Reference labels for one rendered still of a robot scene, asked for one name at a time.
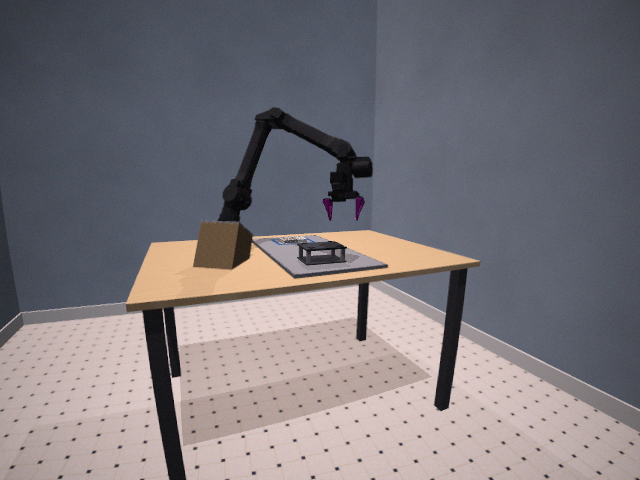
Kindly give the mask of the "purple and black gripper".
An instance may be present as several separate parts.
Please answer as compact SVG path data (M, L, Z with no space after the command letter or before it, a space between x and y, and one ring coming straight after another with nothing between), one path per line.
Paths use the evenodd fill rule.
M331 196L332 200L330 198L324 198L322 199L322 201L327 210L330 221L332 218L333 202L346 202L346 199L356 199L356 221L358 220L360 211L365 201L362 196L359 196L359 193L357 191L331 191L328 192L328 196Z

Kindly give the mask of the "white grid plate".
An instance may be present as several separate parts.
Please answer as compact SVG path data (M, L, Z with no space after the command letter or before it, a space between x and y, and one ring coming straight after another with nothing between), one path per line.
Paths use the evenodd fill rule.
M308 242L307 239L302 237L302 236L298 236L298 237L282 237L282 238L279 238L279 241L281 241L282 243Z

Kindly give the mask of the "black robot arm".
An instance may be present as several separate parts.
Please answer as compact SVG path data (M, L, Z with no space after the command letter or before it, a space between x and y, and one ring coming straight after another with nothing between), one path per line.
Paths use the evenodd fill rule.
M372 177L372 161L369 157L357 157L350 143L332 137L297 120L284 113L280 108L273 107L268 111L257 114L255 120L254 132L240 169L236 177L231 179L230 184L223 191L223 199L227 203L224 201L222 214L220 214L218 221L235 220L233 222L239 222L240 210L246 210L250 207L250 203L252 203L252 190L250 189L252 178L266 139L272 129L283 129L289 133L291 132L325 150L340 161L336 168L336 171L339 172L330 172L332 191L352 191L352 174L355 178Z

